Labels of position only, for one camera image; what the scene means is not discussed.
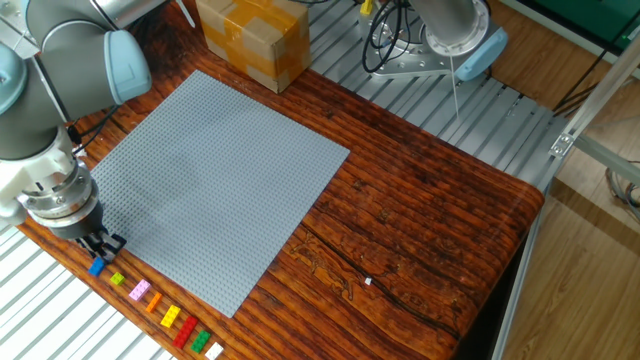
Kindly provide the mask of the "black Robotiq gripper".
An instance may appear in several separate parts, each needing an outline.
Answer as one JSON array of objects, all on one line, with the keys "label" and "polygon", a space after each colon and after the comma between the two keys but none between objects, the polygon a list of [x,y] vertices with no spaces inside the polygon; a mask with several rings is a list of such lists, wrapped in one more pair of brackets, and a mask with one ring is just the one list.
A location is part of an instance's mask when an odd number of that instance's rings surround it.
[{"label": "black Robotiq gripper", "polygon": [[[74,239],[92,258],[107,264],[124,248],[126,240],[117,234],[104,232],[103,215],[100,202],[87,203],[78,212],[55,219],[49,229],[59,238]],[[98,232],[98,237],[85,237]]]}]

